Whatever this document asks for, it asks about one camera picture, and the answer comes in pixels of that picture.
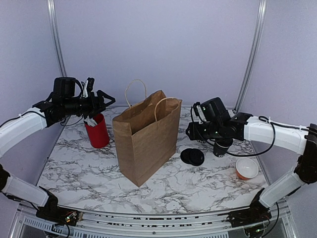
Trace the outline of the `black paper coffee cup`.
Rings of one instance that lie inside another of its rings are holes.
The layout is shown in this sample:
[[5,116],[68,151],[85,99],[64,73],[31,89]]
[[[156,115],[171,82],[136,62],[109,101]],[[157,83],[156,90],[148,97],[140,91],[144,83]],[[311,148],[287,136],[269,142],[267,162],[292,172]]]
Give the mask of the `black paper coffee cup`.
[[213,154],[217,157],[223,157],[227,153],[232,143],[233,140],[231,138],[215,140],[213,145]]

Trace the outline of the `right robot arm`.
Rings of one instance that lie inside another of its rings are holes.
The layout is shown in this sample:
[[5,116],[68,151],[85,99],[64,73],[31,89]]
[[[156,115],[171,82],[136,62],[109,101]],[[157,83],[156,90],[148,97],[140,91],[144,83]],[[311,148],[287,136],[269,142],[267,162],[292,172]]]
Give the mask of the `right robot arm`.
[[[273,205],[317,181],[316,124],[290,125],[249,113],[231,114],[219,97],[194,103],[190,117],[186,129],[189,139],[210,145],[217,157],[230,155],[243,159],[254,156],[275,159],[276,165],[285,163],[285,173],[257,192],[246,209],[228,214],[227,220],[232,227],[270,220]],[[228,149],[235,140],[266,144],[268,148],[254,154],[234,154]]]

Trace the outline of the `brown paper bag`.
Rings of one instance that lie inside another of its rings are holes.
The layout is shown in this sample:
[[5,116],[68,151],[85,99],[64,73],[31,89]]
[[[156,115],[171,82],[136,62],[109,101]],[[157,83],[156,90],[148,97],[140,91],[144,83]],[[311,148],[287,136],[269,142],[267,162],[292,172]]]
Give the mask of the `brown paper bag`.
[[176,152],[182,100],[158,90],[112,120],[120,171],[144,184]]

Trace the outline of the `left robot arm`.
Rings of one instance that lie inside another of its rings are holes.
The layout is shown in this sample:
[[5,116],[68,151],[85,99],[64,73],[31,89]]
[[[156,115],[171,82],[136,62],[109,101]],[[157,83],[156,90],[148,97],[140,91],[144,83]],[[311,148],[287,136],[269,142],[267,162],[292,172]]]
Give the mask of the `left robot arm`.
[[[115,103],[115,98],[102,90],[93,92],[94,78],[80,82],[74,77],[58,77],[48,98],[35,103],[17,117],[0,126],[0,155],[8,157],[35,154],[31,139],[37,132],[60,123],[69,116],[92,119]],[[0,191],[10,200],[27,202],[36,209],[36,216],[59,225],[75,226],[79,211],[60,207],[58,198],[47,189],[36,186],[0,168]]]

